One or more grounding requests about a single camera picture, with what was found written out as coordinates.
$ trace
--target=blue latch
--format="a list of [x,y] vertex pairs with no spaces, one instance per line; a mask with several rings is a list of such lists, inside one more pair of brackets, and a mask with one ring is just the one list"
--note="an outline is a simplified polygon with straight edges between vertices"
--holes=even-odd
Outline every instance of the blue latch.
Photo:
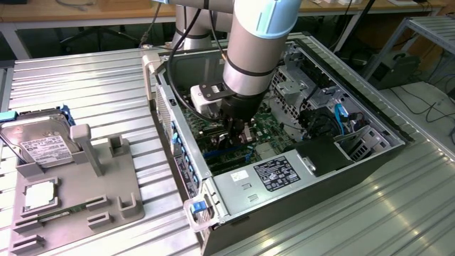
[[67,105],[62,105],[60,106],[60,111],[66,113],[67,117],[68,117],[68,123],[71,126],[76,125],[76,122],[74,121],[72,119],[72,116],[71,116],[71,111],[70,111],[70,107]]
[[343,127],[343,122],[342,122],[342,116],[349,117],[349,115],[350,114],[349,114],[349,112],[346,112],[343,105],[341,103],[335,104],[335,119],[341,125],[343,135],[345,135],[345,127]]
[[172,135],[172,144],[178,142],[179,134],[175,132]]
[[196,214],[196,213],[206,211],[206,210],[207,210],[206,201],[195,202],[191,205],[191,213],[192,214]]
[[18,112],[14,110],[0,113],[0,122],[8,122],[16,120]]

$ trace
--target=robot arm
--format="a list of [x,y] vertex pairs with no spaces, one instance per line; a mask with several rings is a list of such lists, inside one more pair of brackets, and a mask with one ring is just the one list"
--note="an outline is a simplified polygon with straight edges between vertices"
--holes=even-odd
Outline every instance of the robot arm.
[[[220,84],[230,92],[222,100],[222,117],[224,126],[232,133],[242,132],[243,124],[248,123],[258,112],[267,93],[270,80],[284,50],[287,35],[298,20],[300,0],[159,0],[171,4],[187,6],[178,7],[178,33],[175,42],[180,39],[186,29],[184,24],[192,20],[198,9],[219,11],[216,14],[218,29],[228,28],[231,22],[231,39],[227,48],[227,58]],[[184,49],[211,46],[210,15],[198,17],[196,26],[192,27],[184,42]],[[214,100],[215,93],[207,100]]]

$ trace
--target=circuit board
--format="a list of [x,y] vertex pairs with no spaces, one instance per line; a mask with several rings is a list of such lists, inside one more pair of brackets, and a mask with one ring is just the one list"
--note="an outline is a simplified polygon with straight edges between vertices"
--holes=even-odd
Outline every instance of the circuit board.
[[216,155],[212,155],[214,148],[211,134],[222,134],[223,131],[226,131],[222,124],[211,124],[196,117],[184,108],[183,114],[186,116],[192,135],[214,175],[219,175],[224,172],[235,170],[236,168],[262,161],[262,156],[266,155],[258,153],[255,150],[256,146],[262,145],[263,147],[263,145],[268,143],[274,152],[280,154],[284,148],[295,143],[295,140],[292,140],[292,138],[290,138],[287,135],[283,126],[280,127],[276,118],[272,116],[271,112],[267,111],[267,104],[263,104],[263,107],[260,107],[254,117],[251,127],[251,132],[255,135],[255,142],[250,143],[248,145],[228,148],[223,150],[222,153],[218,152]]

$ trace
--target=metal profile table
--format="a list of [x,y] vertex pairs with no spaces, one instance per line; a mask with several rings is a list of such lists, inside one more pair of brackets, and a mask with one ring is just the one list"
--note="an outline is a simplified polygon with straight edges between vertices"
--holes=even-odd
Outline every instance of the metal profile table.
[[[450,157],[330,50],[312,37],[291,37],[304,40],[415,142],[362,184],[218,255],[454,254],[455,165]],[[132,144],[144,219],[44,255],[200,255],[147,109],[140,56],[142,50],[134,49],[23,60],[3,73],[10,109],[43,109],[64,102],[72,106],[76,122],[94,127],[94,143],[110,134],[123,134]],[[15,164],[14,153],[3,148],[0,256],[8,255]]]
[[[446,51],[455,54],[455,19],[449,16],[439,17],[414,17],[406,18],[399,24],[391,38],[389,39],[379,55],[369,64],[363,77],[369,80],[373,76],[386,54],[391,51],[399,37],[405,30],[410,28],[418,35],[425,36],[430,41],[438,44]],[[407,51],[411,47],[414,40],[403,46],[402,50]]]

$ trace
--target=hard drive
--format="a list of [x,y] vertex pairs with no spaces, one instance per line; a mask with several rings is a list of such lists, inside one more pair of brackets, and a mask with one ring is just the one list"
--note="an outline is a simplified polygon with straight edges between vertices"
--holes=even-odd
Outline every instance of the hard drive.
[[36,162],[48,168],[72,162],[80,146],[70,138],[68,113],[58,109],[22,113],[0,124],[0,137],[23,164]]

